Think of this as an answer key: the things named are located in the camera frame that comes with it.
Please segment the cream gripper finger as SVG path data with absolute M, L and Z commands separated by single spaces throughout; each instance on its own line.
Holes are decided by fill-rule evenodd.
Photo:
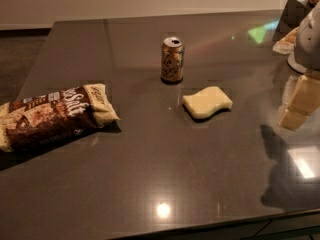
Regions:
M 290 76 L 279 108 L 278 125 L 297 130 L 320 107 L 320 80 Z

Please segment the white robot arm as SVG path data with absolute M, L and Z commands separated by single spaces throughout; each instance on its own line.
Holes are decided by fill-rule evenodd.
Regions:
M 298 129 L 320 107 L 320 6 L 300 23 L 289 65 L 302 73 L 285 85 L 278 125 Z

